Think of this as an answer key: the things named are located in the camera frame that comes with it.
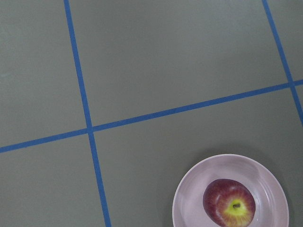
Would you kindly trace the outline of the red yellow apple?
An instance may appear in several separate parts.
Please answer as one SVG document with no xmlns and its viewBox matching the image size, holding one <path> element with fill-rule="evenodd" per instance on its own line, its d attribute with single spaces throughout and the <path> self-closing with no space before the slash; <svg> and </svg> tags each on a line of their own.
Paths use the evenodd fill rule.
<svg viewBox="0 0 303 227">
<path fill-rule="evenodd" d="M 211 182 L 203 195 L 203 207 L 208 217 L 221 227 L 247 227 L 256 211 L 251 192 L 231 179 Z"/>
</svg>

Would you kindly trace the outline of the pink plate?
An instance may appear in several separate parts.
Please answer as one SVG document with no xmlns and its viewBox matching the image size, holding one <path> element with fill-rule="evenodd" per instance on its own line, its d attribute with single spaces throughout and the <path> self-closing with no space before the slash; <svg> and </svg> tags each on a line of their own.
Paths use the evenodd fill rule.
<svg viewBox="0 0 303 227">
<path fill-rule="evenodd" d="M 215 227 L 203 207 L 207 186 L 217 179 L 232 179 L 252 194 L 256 211 L 250 226 L 287 227 L 289 208 L 274 175 L 259 162 L 241 155 L 221 154 L 194 165 L 180 181 L 172 204 L 175 227 Z"/>
</svg>

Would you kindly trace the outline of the brown table mat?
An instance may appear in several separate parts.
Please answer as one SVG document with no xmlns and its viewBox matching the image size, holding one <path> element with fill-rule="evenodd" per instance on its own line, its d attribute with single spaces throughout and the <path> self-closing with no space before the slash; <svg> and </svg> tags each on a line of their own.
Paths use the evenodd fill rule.
<svg viewBox="0 0 303 227">
<path fill-rule="evenodd" d="M 302 226 L 302 1 L 1 1 L 1 226 L 170 227 L 222 153 Z"/>
</svg>

